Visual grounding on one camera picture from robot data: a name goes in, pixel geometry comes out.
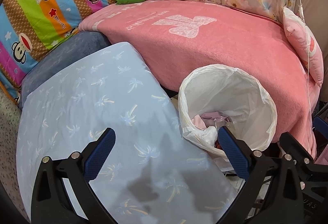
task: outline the white embroidered logo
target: white embroidered logo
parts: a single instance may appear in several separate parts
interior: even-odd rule
[[[215,18],[206,16],[195,16],[191,19],[181,15],[173,15],[168,16],[165,19],[160,19],[153,25],[176,26],[176,28],[169,29],[169,32],[187,38],[195,38],[198,35],[200,26],[207,25],[214,21],[216,21]]]
[[[113,14],[107,16],[106,18],[111,18],[111,17],[116,16],[116,15],[118,15],[118,14],[120,14],[120,13],[122,13],[122,12],[113,13]]]
[[[160,16],[162,16],[162,15],[164,15],[165,13],[168,13],[168,12],[169,12],[169,11],[163,11],[163,12],[161,12],[161,13],[157,13],[157,14],[155,14],[156,12],[153,12],[153,13],[147,15],[147,16],[144,16],[144,17],[138,18],[138,19],[137,19],[137,20],[138,20],[137,22],[135,22],[134,24],[128,26],[126,29],[127,29],[127,30],[132,30],[132,29],[134,29],[134,28],[136,28],[136,27],[138,27],[138,26],[144,24],[145,21],[148,21],[148,20],[151,20],[151,19],[154,19],[154,18],[160,17]]]
[[[104,19],[99,20],[99,21],[96,21],[96,22],[92,25],[92,30],[95,31],[95,32],[97,32],[97,31],[98,31],[98,25],[99,25],[101,22],[103,22],[103,21],[104,21]]]

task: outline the metal screw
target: metal screw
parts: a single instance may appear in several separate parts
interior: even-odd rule
[[[292,160],[292,156],[290,154],[285,154],[285,159],[290,161]]]
[[[48,156],[45,156],[43,159],[42,159],[42,162],[43,163],[47,163],[49,161],[49,157]]]
[[[261,156],[262,156],[262,152],[259,151],[259,150],[255,150],[255,151],[253,152],[253,155],[255,155],[256,157],[261,157]]]
[[[74,152],[74,153],[71,154],[71,158],[73,158],[73,159],[76,159],[79,156],[80,156],[80,153],[79,152]]]
[[[303,181],[300,182],[300,185],[301,185],[301,190],[304,190],[305,188],[305,183]]]

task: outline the white plastic bag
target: white plastic bag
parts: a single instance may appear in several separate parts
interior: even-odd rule
[[[277,110],[271,96],[256,78],[239,68],[220,64],[197,68],[183,80],[178,106],[183,137],[221,157],[215,162],[222,171],[231,167],[224,151],[214,147],[216,129],[199,130],[191,122],[195,115],[219,111],[229,116],[235,137],[252,150],[265,150],[276,131]]]

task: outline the gray fabric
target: gray fabric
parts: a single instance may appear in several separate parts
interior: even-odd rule
[[[183,139],[175,107],[125,42],[79,60],[27,97],[17,168],[28,215],[42,157],[67,158],[107,127],[116,143],[90,185],[119,224],[213,224],[236,197],[207,153]]]
[[[80,32],[52,50],[23,79],[19,108],[26,97],[57,72],[100,49],[111,45],[100,32]]]

